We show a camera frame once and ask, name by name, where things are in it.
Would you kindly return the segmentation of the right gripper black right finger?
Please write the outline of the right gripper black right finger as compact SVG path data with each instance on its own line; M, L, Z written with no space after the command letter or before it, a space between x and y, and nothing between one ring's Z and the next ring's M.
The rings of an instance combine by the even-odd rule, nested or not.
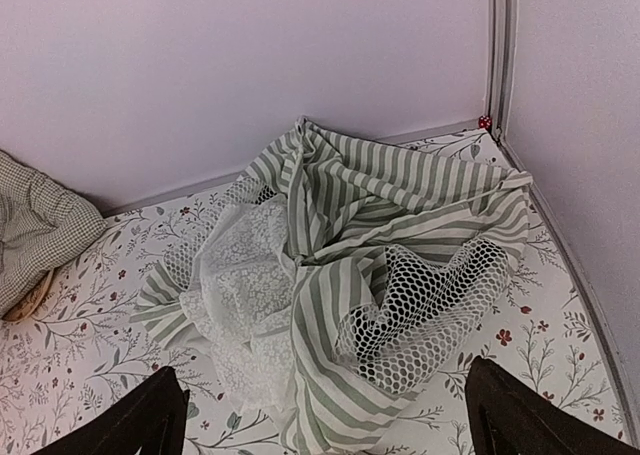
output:
M639 452L553 406L501 366L480 356L471 363L465 400L477 454Z

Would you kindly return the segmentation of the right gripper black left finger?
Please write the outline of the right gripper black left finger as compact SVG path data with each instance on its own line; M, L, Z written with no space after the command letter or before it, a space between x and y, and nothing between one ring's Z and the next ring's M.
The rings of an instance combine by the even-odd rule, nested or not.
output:
M175 370L162 367L104 413L38 453L181 454L189 397Z

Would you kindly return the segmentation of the green striped pet tent fabric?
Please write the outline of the green striped pet tent fabric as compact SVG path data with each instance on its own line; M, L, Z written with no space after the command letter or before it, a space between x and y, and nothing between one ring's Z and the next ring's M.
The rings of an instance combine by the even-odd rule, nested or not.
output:
M209 355L287 448L369 449L506 291L530 182L300 119L187 225L132 319Z

